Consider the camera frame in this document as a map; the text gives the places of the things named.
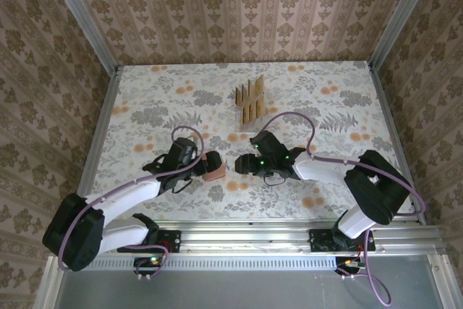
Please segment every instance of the metal rail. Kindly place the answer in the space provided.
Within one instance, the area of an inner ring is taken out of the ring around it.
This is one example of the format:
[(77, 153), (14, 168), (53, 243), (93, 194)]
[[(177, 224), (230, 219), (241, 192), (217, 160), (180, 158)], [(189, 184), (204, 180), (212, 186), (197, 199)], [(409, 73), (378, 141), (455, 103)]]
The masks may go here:
[[(310, 229), (329, 229), (334, 220), (167, 221), (162, 229), (182, 231), (181, 254), (189, 255), (353, 255), (312, 253)], [(437, 255), (445, 247), (436, 226), (393, 222), (373, 230), (376, 251), (369, 255)]]

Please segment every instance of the cable connector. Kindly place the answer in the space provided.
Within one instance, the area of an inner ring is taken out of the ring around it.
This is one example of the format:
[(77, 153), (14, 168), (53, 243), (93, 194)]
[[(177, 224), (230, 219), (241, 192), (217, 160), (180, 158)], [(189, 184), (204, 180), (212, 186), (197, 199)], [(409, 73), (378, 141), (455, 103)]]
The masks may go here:
[(352, 268), (359, 268), (359, 269), (365, 269), (365, 264), (363, 262), (357, 262), (357, 261), (346, 261), (344, 264), (348, 267)]

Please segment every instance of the floral wallpaper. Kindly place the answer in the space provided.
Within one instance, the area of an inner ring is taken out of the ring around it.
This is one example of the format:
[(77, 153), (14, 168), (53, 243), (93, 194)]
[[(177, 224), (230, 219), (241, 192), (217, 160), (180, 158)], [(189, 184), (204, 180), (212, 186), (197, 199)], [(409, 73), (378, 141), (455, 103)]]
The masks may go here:
[(463, 289), (463, 0), (419, 0), (379, 75)]
[(31, 308), (108, 77), (64, 0), (0, 0), (0, 308)]
[[(356, 157), (373, 148), (397, 165), (366, 62), (135, 66), (122, 73), (92, 193), (148, 175), (142, 166), (169, 150), (174, 127), (188, 124), (202, 133), (207, 151), (221, 154), (226, 177), (212, 182), (195, 178), (183, 192), (167, 192), (123, 216), (134, 212), (155, 220), (340, 216), (354, 205), (346, 187), (295, 180), (269, 187), (262, 179), (234, 171), (238, 156), (256, 152), (249, 137), (260, 129), (240, 132), (234, 89), (262, 74), (264, 122), (279, 112), (296, 110), (310, 115), (317, 125), (312, 151)], [(269, 129), (288, 148), (305, 147), (310, 135), (307, 122), (297, 117), (276, 120)], [(185, 131), (179, 136), (192, 134)], [(277, 177), (269, 180), (270, 185), (278, 183)], [(402, 211), (410, 208), (407, 201)]]
[(83, 0), (119, 65), (368, 60), (399, 0)]

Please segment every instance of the wooden block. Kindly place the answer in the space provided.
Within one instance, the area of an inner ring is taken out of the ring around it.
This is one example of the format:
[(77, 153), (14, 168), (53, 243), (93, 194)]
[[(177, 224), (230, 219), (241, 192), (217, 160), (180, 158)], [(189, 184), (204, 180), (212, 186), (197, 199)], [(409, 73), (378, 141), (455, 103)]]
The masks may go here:
[(249, 105), (245, 104), (245, 106), (243, 106), (243, 109), (242, 109), (242, 124), (247, 124), (249, 122), (249, 116), (248, 116), (248, 112), (249, 112)]
[(247, 89), (244, 85), (241, 85), (241, 95), (243, 98), (243, 105), (246, 105), (247, 101), (249, 101), (249, 95), (247, 94)]
[(255, 95), (258, 97), (263, 93), (263, 74), (255, 82)]
[(256, 117), (262, 117), (263, 115), (266, 114), (266, 110), (264, 108), (264, 96), (261, 96), (256, 102), (255, 102), (255, 113)]
[(249, 93), (249, 100), (253, 101), (255, 99), (255, 88), (251, 80), (247, 81), (247, 92)]
[(236, 88), (236, 90), (235, 90), (234, 103), (237, 106), (242, 106), (243, 105), (243, 97), (242, 97), (241, 91), (238, 88)]
[(249, 122), (255, 120), (255, 101), (249, 104)]

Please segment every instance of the black bracket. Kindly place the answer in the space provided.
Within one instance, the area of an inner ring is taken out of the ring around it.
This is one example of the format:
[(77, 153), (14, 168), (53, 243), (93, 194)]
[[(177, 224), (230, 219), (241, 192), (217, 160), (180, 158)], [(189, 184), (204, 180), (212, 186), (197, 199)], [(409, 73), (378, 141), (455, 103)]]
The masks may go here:
[[(182, 242), (182, 232), (177, 230), (159, 229), (159, 225), (152, 219), (142, 213), (133, 215), (136, 219), (143, 222), (148, 228), (148, 233), (140, 245), (162, 245), (169, 253), (179, 253)], [(161, 249), (153, 247), (150, 249), (131, 249), (129, 247), (120, 247), (118, 253), (160, 253)]]
[[(160, 230), (158, 231), (158, 237), (156, 240), (157, 245), (163, 245), (169, 250), (169, 253), (179, 253), (180, 244), (182, 242), (182, 233), (180, 231), (171, 230)], [(150, 253), (159, 254), (162, 252), (161, 249), (151, 249)], [(147, 253), (147, 250), (133, 250), (132, 252)], [(156, 271), (164, 262), (162, 257), (135, 257), (133, 260), (133, 268), (144, 268), (145, 270), (139, 270), (138, 273), (142, 276), (151, 275)]]
[[(312, 253), (327, 253), (336, 251), (359, 252), (359, 245), (365, 249), (364, 242), (365, 232), (363, 232), (358, 238), (353, 239), (349, 245), (344, 247), (343, 245), (340, 245), (334, 241), (333, 232), (331, 229), (309, 230), (310, 252)], [(370, 232), (370, 240), (368, 240), (368, 251), (376, 251), (375, 238), (372, 232)]]

